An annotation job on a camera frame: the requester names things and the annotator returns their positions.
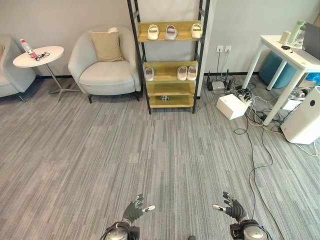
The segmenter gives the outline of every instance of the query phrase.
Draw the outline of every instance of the table leg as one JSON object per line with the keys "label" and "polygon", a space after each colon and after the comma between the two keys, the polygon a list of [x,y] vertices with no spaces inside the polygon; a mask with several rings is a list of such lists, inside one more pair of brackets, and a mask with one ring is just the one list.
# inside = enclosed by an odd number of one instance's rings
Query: table leg
{"label": "table leg", "polygon": [[256,67],[256,65],[257,65],[257,62],[258,62],[258,60],[259,60],[259,57],[260,57],[260,55],[261,55],[263,46],[264,46],[264,44],[262,43],[262,40],[260,40],[258,49],[256,50],[256,53],[255,53],[255,55],[254,55],[254,57],[253,57],[253,59],[252,59],[252,62],[251,62],[251,66],[250,66],[250,68],[249,68],[249,71],[248,71],[248,73],[247,73],[247,75],[246,75],[246,77],[245,77],[244,83],[243,83],[243,85],[242,85],[242,89],[246,89],[247,86],[248,86],[248,83],[249,83],[249,81],[250,81],[250,78],[251,78],[251,76],[252,76],[252,73],[254,72],[255,67]]}
{"label": "table leg", "polygon": [[266,87],[267,90],[271,90],[272,87],[275,85],[278,77],[280,76],[282,70],[285,68],[287,62],[285,60],[282,60],[282,62],[280,63],[280,66],[278,67],[277,71],[275,72],[273,78],[271,79],[271,82],[269,83],[269,85]]}
{"label": "table leg", "polygon": [[80,90],[76,90],[76,89],[68,89],[68,88],[63,88],[61,86],[61,84],[58,82],[56,76],[54,75],[54,73],[51,71],[50,67],[48,66],[48,64],[45,64],[46,68],[48,69],[48,71],[50,72],[53,80],[55,81],[55,83],[59,86],[59,89],[58,90],[55,90],[55,91],[52,91],[52,92],[49,92],[49,94],[57,94],[59,93],[59,97],[58,97],[58,102],[59,100],[61,99],[61,96],[62,96],[62,93],[65,93],[65,92],[79,92]]}
{"label": "table leg", "polygon": [[281,93],[278,101],[275,103],[274,107],[270,111],[269,115],[266,117],[266,119],[263,122],[263,125],[268,126],[274,116],[277,114],[279,109],[282,107],[282,105],[285,103],[285,101],[288,99],[288,96],[292,92],[292,90],[295,88],[297,83],[300,81],[300,78],[302,75],[306,72],[305,69],[297,69],[295,72],[295,75],[293,76],[292,80],[289,82],[289,84],[286,86],[284,91]]}

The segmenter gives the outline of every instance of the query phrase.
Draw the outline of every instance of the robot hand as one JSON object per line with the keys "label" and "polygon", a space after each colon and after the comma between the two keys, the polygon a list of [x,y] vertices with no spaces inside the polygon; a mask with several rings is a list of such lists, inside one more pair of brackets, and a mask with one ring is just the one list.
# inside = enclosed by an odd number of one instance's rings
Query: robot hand
{"label": "robot hand", "polygon": [[154,210],[156,207],[151,205],[147,208],[142,209],[143,206],[143,195],[139,194],[136,196],[135,201],[130,202],[123,213],[122,220],[128,222],[131,225],[135,220],[140,218],[144,213]]}
{"label": "robot hand", "polygon": [[222,207],[217,204],[213,204],[213,209],[224,212],[230,217],[235,218],[239,223],[249,219],[246,210],[236,198],[233,198],[232,195],[226,191],[223,192],[223,197],[227,199],[224,200],[224,203],[228,204],[229,207]]}

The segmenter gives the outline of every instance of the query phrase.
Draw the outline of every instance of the throw pillow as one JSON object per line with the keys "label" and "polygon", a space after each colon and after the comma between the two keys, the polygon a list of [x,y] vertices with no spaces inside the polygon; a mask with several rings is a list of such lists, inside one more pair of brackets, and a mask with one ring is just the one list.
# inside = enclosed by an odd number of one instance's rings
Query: throw pillow
{"label": "throw pillow", "polygon": [[98,62],[123,61],[119,44],[119,32],[113,27],[108,32],[92,32],[90,36],[95,47]]}

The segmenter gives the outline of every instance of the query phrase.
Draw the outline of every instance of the power outlet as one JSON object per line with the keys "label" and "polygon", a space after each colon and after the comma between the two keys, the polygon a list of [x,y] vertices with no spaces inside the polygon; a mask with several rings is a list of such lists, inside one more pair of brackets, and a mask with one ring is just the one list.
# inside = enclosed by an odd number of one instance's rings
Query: power outlet
{"label": "power outlet", "polygon": [[224,52],[225,53],[230,53],[231,52],[231,46],[225,46]]}
{"label": "power outlet", "polygon": [[224,46],[222,46],[222,45],[219,45],[219,46],[216,47],[216,52],[217,53],[222,53],[223,50],[224,50]]}

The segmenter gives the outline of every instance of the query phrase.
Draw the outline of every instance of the wooden shelf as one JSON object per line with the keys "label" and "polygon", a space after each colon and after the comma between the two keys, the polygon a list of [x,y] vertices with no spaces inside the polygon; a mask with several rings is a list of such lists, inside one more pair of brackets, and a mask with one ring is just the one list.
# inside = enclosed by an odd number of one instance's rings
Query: wooden shelf
{"label": "wooden shelf", "polygon": [[185,83],[173,83],[173,84],[162,84],[162,83],[151,83],[147,84],[147,91],[149,96],[182,96],[195,94],[195,81],[187,81]]}
{"label": "wooden shelf", "polygon": [[[157,25],[159,28],[159,37],[157,40],[148,40],[148,29],[151,24]],[[201,21],[161,21],[161,22],[139,22],[139,42],[157,42],[169,41],[165,40],[166,29],[168,25],[173,25],[178,30],[178,35],[174,41],[198,41],[192,38],[191,27],[193,24],[201,24]]]}
{"label": "wooden shelf", "polygon": [[153,68],[154,78],[151,83],[166,83],[166,84],[179,84],[193,81],[181,81],[177,79],[177,70],[180,66],[196,66],[197,61],[159,61],[159,62],[145,62],[145,68]]}
{"label": "wooden shelf", "polygon": [[168,101],[162,101],[161,96],[150,96],[150,108],[190,108],[194,105],[191,95],[170,96]]}

